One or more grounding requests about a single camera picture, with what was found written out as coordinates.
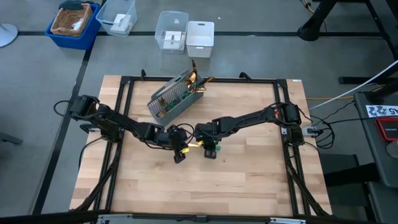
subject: white plastic container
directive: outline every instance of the white plastic container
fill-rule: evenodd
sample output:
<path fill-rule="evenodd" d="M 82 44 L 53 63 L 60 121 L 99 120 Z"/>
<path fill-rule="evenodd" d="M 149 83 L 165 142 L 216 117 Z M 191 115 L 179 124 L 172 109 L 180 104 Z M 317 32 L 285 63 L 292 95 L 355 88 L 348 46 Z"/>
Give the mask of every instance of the white plastic container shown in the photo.
<path fill-rule="evenodd" d="M 189 57 L 210 58 L 214 46 L 214 22 L 189 21 L 187 50 Z"/>
<path fill-rule="evenodd" d="M 109 35 L 127 37 L 137 22 L 136 0 L 107 0 L 95 18 Z"/>
<path fill-rule="evenodd" d="M 160 51 L 182 54 L 187 36 L 188 14 L 177 11 L 163 11 L 157 21 L 155 39 Z"/>

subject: wooden table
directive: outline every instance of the wooden table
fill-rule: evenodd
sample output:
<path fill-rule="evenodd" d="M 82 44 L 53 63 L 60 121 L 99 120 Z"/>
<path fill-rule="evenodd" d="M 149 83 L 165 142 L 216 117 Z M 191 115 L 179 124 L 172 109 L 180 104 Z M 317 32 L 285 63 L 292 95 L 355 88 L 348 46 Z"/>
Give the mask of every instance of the wooden table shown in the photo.
<path fill-rule="evenodd" d="M 101 103 L 115 105 L 120 76 L 105 76 L 99 93 Z M 300 80 L 287 80 L 290 100 L 308 115 Z M 129 117 L 154 122 L 146 104 L 164 82 L 134 82 Z M 240 116 L 274 103 L 270 84 L 208 83 L 204 97 L 173 121 L 173 124 L 206 123 L 221 116 Z M 310 124 L 302 118 L 303 125 Z M 98 138 L 90 133 L 88 142 Z M 315 144 L 313 138 L 305 138 Z M 292 215 L 280 129 L 270 123 L 241 129 L 220 142 L 215 160 L 205 159 L 202 148 L 191 148 L 187 158 L 175 164 L 173 152 L 149 149 L 131 133 L 125 133 L 114 191 L 112 212 L 247 215 Z M 105 141 L 86 148 L 70 208 L 79 206 L 98 183 Z M 325 211 L 331 213 L 317 150 L 300 146 L 305 182 Z M 104 188 L 101 206 L 108 186 Z M 300 213 L 301 194 L 296 186 Z"/>

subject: gray floor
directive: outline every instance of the gray floor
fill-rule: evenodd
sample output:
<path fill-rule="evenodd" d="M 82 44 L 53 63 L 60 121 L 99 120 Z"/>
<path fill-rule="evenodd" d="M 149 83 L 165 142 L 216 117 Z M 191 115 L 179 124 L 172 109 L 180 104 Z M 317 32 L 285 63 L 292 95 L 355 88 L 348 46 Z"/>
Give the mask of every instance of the gray floor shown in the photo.
<path fill-rule="evenodd" d="M 2 1 L 0 21 L 13 23 L 23 31 L 44 31 L 60 2 Z M 213 21 L 217 31 L 295 32 L 310 17 L 299 1 L 292 0 L 137 0 L 139 20 L 133 31 L 154 31 L 164 10 L 185 11 L 190 20 Z M 391 21 L 388 9 L 377 3 L 377 10 L 394 30 L 391 24 L 395 21 Z M 328 31 L 333 32 L 377 31 L 364 4 L 338 4 L 326 23 Z M 30 213 L 61 121 L 52 106 L 70 96 L 84 53 L 60 49 L 44 36 L 20 36 L 0 48 L 0 132 L 24 140 L 21 146 L 0 144 L 0 216 Z M 247 72 L 256 78 L 301 79 L 307 96 L 326 97 L 354 87 L 339 85 L 338 77 L 370 77 L 393 59 L 380 38 L 329 37 L 304 42 L 298 37 L 217 36 L 211 58 L 195 61 L 205 77 L 236 77 Z M 173 76 L 190 68 L 190 59 L 187 53 L 161 54 L 152 36 L 98 37 L 80 94 L 98 95 L 104 75 L 138 75 L 142 68 L 148 75 Z M 308 103 L 313 106 L 319 102 Z M 336 101 L 312 114 L 324 117 L 345 103 Z M 357 116 L 350 107 L 332 119 Z M 69 208 L 78 155 L 86 142 L 86 134 L 78 125 L 75 121 L 70 124 L 45 213 Z M 372 161 L 358 122 L 336 124 L 335 131 L 335 146 L 322 153 L 357 154 L 362 164 Z M 333 211 L 357 217 L 338 207 Z"/>

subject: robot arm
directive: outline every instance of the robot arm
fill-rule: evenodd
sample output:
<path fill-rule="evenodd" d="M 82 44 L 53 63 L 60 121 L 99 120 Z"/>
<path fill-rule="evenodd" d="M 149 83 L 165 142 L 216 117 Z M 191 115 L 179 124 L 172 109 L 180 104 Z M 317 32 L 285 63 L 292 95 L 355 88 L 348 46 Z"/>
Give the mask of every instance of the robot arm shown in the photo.
<path fill-rule="evenodd" d="M 278 114 L 281 114 L 284 119 L 279 119 Z M 300 127 L 300 111 L 297 105 L 291 103 L 274 103 L 263 110 L 237 118 L 225 116 L 206 124 L 197 124 L 195 126 L 195 137 L 199 144 L 205 148 L 205 157 L 216 159 L 216 145 L 222 138 L 238 132 L 241 128 L 261 123 L 274 123 L 281 128 L 285 128 L 289 143 L 299 146 L 304 144 Z"/>
<path fill-rule="evenodd" d="M 94 124 L 101 130 L 103 139 L 107 141 L 119 142 L 121 140 L 119 129 L 123 128 L 151 148 L 174 151 L 175 163 L 185 159 L 184 149 L 188 148 L 185 141 L 188 137 L 183 128 L 173 125 L 165 131 L 164 127 L 158 124 L 134 121 L 101 104 L 93 96 L 79 96 L 68 113 L 75 120 Z"/>
<path fill-rule="evenodd" d="M 88 121 L 101 130 L 104 139 L 119 142 L 119 129 L 130 131 L 135 138 L 144 142 L 148 147 L 174 151 L 174 162 L 180 163 L 185 159 L 188 140 L 187 131 L 171 125 L 167 130 L 154 123 L 137 122 L 121 115 L 107 105 L 101 104 L 93 96 L 79 96 L 71 109 L 67 112 L 75 120 Z M 300 128 L 300 111 L 297 105 L 291 103 L 274 103 L 263 110 L 233 118 L 230 116 L 214 119 L 206 124 L 197 124 L 193 136 L 205 148 L 205 157 L 216 158 L 216 145 L 222 138 L 228 137 L 241 128 L 261 123 L 274 123 L 287 130 L 288 142 L 304 144 Z"/>

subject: white cable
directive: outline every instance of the white cable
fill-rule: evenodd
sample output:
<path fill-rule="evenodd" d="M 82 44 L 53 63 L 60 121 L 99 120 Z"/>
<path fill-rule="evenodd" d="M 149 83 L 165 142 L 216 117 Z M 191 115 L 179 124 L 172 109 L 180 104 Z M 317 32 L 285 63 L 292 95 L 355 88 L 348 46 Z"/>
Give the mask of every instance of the white cable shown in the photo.
<path fill-rule="evenodd" d="M 336 96 L 336 97 L 334 97 L 334 98 L 331 99 L 331 100 L 328 100 L 328 101 L 323 102 L 323 103 L 321 103 L 321 104 L 319 104 L 319 105 L 313 106 L 313 107 L 310 108 L 310 110 L 312 110 L 312 109 L 314 109 L 314 108 L 317 108 L 317 107 L 320 107 L 320 106 L 323 106 L 323 105 L 325 105 L 325 104 L 327 104 L 327 103 L 330 103 L 330 102 L 332 102 L 333 100 L 335 100 L 335 99 L 337 99 L 337 98 L 340 98 L 340 97 L 342 97 L 342 96 L 345 96 L 345 95 L 347 95 L 348 93 L 351 93 L 352 91 L 355 91 L 355 90 L 361 88 L 362 86 L 365 86 L 366 84 L 370 83 L 370 82 L 373 81 L 375 78 L 377 78 L 377 77 L 379 77 L 380 75 L 382 75 L 384 72 L 386 72 L 388 69 L 390 69 L 391 67 L 393 67 L 393 66 L 394 66 L 395 64 L 397 64 L 397 63 L 398 63 L 398 60 L 396 60 L 394 63 L 392 63 L 392 64 L 391 64 L 390 66 L 388 66 L 386 69 L 384 69 L 383 71 L 381 71 L 380 73 L 378 73 L 377 75 L 375 75 L 373 78 L 369 79 L 368 81 L 364 82 L 363 84 L 361 84 L 361 85 L 359 85 L 359 86 L 353 88 L 353 89 L 350 90 L 350 91 L 347 91 L 347 92 L 341 94 L 340 96 Z"/>

